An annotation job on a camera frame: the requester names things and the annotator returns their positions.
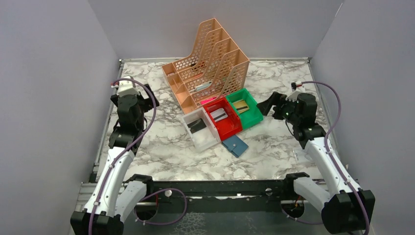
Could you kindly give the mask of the red plastic bin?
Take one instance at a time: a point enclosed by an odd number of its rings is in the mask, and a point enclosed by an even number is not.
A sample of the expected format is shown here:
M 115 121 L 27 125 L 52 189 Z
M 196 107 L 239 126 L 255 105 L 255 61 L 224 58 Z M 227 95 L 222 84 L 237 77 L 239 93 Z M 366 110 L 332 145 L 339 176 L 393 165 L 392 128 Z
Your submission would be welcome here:
M 224 141 L 243 130 L 239 116 L 226 98 L 217 99 L 204 106 L 204 109 L 216 127 L 220 140 Z

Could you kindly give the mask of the silver credit card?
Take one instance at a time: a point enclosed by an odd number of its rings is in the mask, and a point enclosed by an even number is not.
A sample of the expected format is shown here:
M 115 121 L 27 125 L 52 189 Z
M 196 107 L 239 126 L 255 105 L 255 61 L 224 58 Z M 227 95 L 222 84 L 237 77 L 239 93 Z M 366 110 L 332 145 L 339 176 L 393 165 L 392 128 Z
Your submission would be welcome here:
M 213 118 L 214 122 L 219 122 L 228 117 L 228 114 L 226 113 L 224 108 L 219 108 L 217 110 L 214 110 L 213 112 L 210 113 L 210 115 Z

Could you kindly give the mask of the blue leather card holder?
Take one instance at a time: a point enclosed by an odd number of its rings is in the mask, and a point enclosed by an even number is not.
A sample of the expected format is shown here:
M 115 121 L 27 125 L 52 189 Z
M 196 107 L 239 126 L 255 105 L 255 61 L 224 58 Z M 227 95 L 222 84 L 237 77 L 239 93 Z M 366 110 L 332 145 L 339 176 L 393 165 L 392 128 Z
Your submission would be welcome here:
M 236 158 L 239 158 L 248 149 L 248 145 L 237 135 L 233 135 L 223 140 L 222 145 Z

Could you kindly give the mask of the peach plastic file organizer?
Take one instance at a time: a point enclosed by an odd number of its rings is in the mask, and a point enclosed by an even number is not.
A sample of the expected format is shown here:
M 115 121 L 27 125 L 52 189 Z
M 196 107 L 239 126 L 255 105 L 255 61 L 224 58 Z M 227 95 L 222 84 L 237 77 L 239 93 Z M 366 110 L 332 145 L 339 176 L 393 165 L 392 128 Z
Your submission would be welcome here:
M 217 100 L 244 88 L 249 63 L 245 53 L 213 18 L 199 24 L 192 52 L 164 65 L 162 71 L 179 107 L 188 114 L 209 104 L 201 105 L 202 100 L 214 96 Z M 212 84 L 208 88 L 195 91 L 196 86 L 209 81 Z

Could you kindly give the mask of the white plastic bin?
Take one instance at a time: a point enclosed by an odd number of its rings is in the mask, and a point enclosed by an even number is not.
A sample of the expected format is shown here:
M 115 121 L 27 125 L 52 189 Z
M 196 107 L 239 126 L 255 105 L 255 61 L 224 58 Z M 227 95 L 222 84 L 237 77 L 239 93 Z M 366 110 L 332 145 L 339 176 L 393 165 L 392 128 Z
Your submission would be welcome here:
M 188 128 L 188 124 L 202 118 L 206 124 L 206 128 L 192 134 Z M 205 109 L 200 108 L 194 110 L 181 117 L 181 121 L 188 132 L 197 152 L 203 152 L 214 145 L 221 142 L 219 134 L 214 126 L 212 120 L 209 118 Z

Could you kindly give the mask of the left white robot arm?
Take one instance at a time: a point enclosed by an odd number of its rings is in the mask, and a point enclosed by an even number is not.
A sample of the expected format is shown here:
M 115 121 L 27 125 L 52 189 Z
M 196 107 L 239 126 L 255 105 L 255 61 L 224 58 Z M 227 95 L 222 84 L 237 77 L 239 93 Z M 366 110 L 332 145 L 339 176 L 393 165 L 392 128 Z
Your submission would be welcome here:
M 160 103 L 148 84 L 142 85 L 148 98 L 143 98 L 130 80 L 118 82 L 117 88 L 111 101 L 117 107 L 118 120 L 110 135 L 102 175 L 82 211 L 73 212 L 70 218 L 76 235 L 123 234 L 125 219 L 149 190 L 145 182 L 137 182 L 126 192 L 119 192 L 126 171 L 155 120 L 152 117 L 147 121 L 144 114 L 156 111 Z

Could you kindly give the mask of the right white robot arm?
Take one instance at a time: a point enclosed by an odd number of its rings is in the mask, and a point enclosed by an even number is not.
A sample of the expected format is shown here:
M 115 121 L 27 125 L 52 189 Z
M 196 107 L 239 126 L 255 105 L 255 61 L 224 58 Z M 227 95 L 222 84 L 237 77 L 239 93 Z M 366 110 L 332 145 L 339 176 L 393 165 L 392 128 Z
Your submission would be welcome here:
M 321 213 L 322 223 L 331 234 L 370 230 L 370 220 L 375 197 L 371 190 L 364 190 L 351 177 L 333 150 L 328 133 L 316 122 L 318 104 L 314 95 L 300 93 L 291 100 L 286 95 L 273 92 L 257 104 L 266 116 L 271 109 L 273 118 L 293 126 L 295 139 L 308 154 L 323 177 L 327 189 L 309 177 L 293 180 L 293 190 L 305 198 Z

